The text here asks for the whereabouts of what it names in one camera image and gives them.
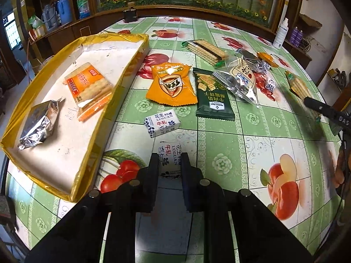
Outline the yellow-green cracker pack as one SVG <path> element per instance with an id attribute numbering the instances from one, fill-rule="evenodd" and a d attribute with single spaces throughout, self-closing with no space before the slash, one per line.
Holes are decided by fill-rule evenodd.
<path id="1" fill-rule="evenodd" d="M 301 79 L 301 77 L 299 77 L 298 75 L 285 70 L 285 75 L 287 77 L 289 86 L 290 86 L 290 90 L 296 94 L 298 96 L 299 99 L 301 99 L 301 101 L 304 101 L 304 99 L 306 97 L 312 97 L 311 92 L 309 91 L 309 89 L 307 88 L 305 82 Z M 321 120 L 321 114 L 307 108 L 305 105 L 303 105 L 303 107 L 307 110 L 308 115 L 310 117 L 312 117 L 313 119 L 315 119 L 317 122 L 319 122 Z"/>

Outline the blue-white candy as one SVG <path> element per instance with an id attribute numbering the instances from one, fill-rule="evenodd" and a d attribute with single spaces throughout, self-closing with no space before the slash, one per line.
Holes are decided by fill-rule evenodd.
<path id="1" fill-rule="evenodd" d="M 273 93 L 274 90 L 276 89 L 276 82 L 272 78 L 267 77 L 265 80 L 265 89 Z"/>

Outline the white milk candy box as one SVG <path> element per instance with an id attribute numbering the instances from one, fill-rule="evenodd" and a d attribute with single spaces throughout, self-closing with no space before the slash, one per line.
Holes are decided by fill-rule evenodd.
<path id="1" fill-rule="evenodd" d="M 144 126 L 148 130 L 150 138 L 155 138 L 179 128 L 180 121 L 174 109 L 170 109 L 146 117 L 144 119 Z"/>

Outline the small orange snack packet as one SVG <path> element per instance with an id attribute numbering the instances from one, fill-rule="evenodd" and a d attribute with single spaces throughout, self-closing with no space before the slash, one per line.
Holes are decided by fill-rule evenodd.
<path id="1" fill-rule="evenodd" d="M 265 52 L 257 52 L 256 53 L 257 57 L 260 59 L 260 60 L 263 60 L 265 61 L 267 64 L 269 64 L 271 67 L 273 68 L 278 68 L 278 64 L 276 64 L 274 62 L 274 59 L 273 57 L 268 54 L 268 53 L 265 53 Z"/>

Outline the dark green cracker bag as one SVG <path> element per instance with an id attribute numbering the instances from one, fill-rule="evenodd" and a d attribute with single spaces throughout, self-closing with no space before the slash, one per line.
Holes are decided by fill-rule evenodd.
<path id="1" fill-rule="evenodd" d="M 212 71 L 193 68 L 196 80 L 197 117 L 235 121 L 227 89 L 213 76 Z"/>

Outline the clear bag beige label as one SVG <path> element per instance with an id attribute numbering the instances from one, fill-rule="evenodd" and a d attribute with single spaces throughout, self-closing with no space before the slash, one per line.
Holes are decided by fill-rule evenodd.
<path id="1" fill-rule="evenodd" d="M 259 107 L 255 76 L 243 58 L 227 60 L 225 66 L 212 75 L 233 95 Z"/>

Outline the large orange snack bag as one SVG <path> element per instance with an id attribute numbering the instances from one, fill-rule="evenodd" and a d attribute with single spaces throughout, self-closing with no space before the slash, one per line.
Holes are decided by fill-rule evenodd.
<path id="1" fill-rule="evenodd" d="M 153 82 L 146 98 L 172 107 L 194 105 L 197 97 L 189 79 L 191 66 L 164 62 L 152 67 Z"/>

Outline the orange cracker pack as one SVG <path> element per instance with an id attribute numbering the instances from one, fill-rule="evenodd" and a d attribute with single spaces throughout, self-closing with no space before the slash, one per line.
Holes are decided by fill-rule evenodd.
<path id="1" fill-rule="evenodd" d="M 112 96 L 113 85 L 89 62 L 69 73 L 65 83 L 78 107 L 80 122 L 103 109 Z"/>

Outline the large silver foil bag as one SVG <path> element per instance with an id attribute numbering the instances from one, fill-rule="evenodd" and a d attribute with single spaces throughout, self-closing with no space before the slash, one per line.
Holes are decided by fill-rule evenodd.
<path id="1" fill-rule="evenodd" d="M 65 98 L 48 100 L 31 108 L 23 126 L 17 148 L 25 150 L 35 147 L 50 137 L 58 120 L 61 103 Z"/>

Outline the sandwich cracker pack green ends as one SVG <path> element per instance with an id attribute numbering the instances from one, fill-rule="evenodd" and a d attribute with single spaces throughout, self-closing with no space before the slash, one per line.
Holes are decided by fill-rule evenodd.
<path id="1" fill-rule="evenodd" d="M 205 60 L 214 68 L 220 68 L 226 64 L 226 59 L 228 57 L 226 52 L 206 40 L 186 40 L 182 42 L 181 45 Z"/>

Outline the small silver foil bag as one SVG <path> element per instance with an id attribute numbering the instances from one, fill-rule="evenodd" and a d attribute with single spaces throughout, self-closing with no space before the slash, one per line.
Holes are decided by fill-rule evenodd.
<path id="1" fill-rule="evenodd" d="M 259 74 L 266 74 L 270 69 L 270 65 L 264 60 L 259 59 L 257 56 L 245 49 L 238 49 L 237 53 L 242 55 L 243 60 L 249 65 L 249 68 Z"/>

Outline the white spray bottle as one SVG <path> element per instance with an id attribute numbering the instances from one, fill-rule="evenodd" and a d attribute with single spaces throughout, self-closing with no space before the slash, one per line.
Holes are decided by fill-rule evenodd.
<path id="1" fill-rule="evenodd" d="M 273 41 L 273 47 L 280 49 L 285 41 L 288 32 L 288 18 L 285 18 L 278 27 L 276 37 Z"/>

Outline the yellow-rimmed white tray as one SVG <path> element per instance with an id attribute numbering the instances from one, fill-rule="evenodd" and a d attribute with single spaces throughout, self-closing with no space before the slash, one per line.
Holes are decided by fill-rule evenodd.
<path id="1" fill-rule="evenodd" d="M 106 142 L 122 102 L 149 52 L 146 34 L 100 33 L 81 37 L 61 49 L 24 91 L 9 119 L 1 148 L 30 180 L 75 203 L 92 187 Z M 90 63 L 112 85 L 110 101 L 86 121 L 66 77 Z M 53 134 L 43 144 L 20 150 L 20 135 L 32 107 L 59 101 Z"/>

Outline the dark glass jar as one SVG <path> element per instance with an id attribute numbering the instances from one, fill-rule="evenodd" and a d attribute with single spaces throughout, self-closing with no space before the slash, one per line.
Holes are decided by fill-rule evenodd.
<path id="1" fill-rule="evenodd" d="M 127 9 L 123 11 L 123 17 L 125 23 L 131 23 L 138 20 L 137 10 L 135 9 L 135 2 L 129 2 Z"/>

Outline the grey water jug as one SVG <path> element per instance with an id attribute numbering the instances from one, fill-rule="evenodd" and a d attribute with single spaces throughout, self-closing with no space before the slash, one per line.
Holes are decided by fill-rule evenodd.
<path id="1" fill-rule="evenodd" d="M 42 13 L 42 22 L 45 24 L 48 32 L 58 27 L 57 12 L 54 6 L 51 6 L 49 4 L 44 6 Z"/>

